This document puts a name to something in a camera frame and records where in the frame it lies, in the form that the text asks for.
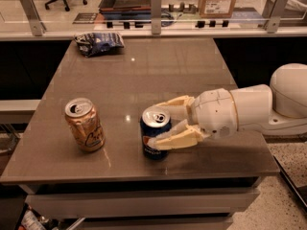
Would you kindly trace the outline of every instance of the table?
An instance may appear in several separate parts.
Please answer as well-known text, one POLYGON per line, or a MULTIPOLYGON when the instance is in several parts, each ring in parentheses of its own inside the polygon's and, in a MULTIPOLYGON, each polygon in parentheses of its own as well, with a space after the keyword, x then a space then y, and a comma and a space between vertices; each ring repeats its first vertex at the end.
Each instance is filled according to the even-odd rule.
POLYGON ((240 132, 161 161, 142 153, 145 108, 180 95, 236 84, 211 38, 126 38, 102 57, 68 48, 0 179, 17 184, 47 218, 103 218, 116 229, 225 229, 279 169, 262 135, 240 132), (64 107, 86 97, 98 106, 106 143, 84 153, 64 107))

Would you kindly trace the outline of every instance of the can lid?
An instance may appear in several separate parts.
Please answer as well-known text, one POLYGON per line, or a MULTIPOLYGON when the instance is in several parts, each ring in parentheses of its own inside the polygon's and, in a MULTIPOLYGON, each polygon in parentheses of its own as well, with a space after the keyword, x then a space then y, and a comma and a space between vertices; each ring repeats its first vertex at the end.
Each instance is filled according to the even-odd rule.
POLYGON ((164 127, 169 123, 171 115, 161 107, 151 106, 143 112, 142 119, 149 127, 164 127))
POLYGON ((65 113, 72 118, 79 118, 87 114, 93 107, 93 103, 87 98, 77 98, 70 101, 65 107, 65 113))

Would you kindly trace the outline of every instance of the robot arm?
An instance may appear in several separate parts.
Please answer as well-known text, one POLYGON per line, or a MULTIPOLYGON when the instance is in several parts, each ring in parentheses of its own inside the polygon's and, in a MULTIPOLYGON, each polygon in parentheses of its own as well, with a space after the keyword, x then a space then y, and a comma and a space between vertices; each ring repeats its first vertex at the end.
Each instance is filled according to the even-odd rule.
POLYGON ((182 96, 159 103, 157 106, 167 109, 172 118, 183 121, 151 138, 148 145, 157 150, 188 148, 206 138, 220 139, 241 130, 268 135, 305 133, 306 78, 307 65, 288 64, 274 72, 270 87, 221 88, 205 91, 197 98, 182 96))

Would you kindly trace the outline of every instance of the brown soda can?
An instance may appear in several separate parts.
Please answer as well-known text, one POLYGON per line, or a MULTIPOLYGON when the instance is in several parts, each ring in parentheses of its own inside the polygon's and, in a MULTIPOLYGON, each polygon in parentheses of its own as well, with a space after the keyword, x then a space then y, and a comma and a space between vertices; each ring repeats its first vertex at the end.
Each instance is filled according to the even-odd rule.
POLYGON ((96 106, 87 98, 77 98, 65 107, 65 119, 81 150, 94 151, 104 145, 105 135, 96 106))

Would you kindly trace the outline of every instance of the brown tabletop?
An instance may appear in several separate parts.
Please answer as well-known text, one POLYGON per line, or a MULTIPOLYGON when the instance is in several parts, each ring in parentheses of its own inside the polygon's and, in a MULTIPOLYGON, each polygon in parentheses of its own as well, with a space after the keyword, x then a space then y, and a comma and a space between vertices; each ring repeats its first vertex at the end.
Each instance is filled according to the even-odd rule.
POLYGON ((260 133, 242 132, 161 161, 142 152, 139 119, 148 106, 236 84, 211 38, 125 38, 116 54, 86 58, 67 50, 3 172, 11 184, 226 178, 273 175, 278 168, 260 133), (85 97, 97 105, 106 143, 82 152, 64 107, 85 97))

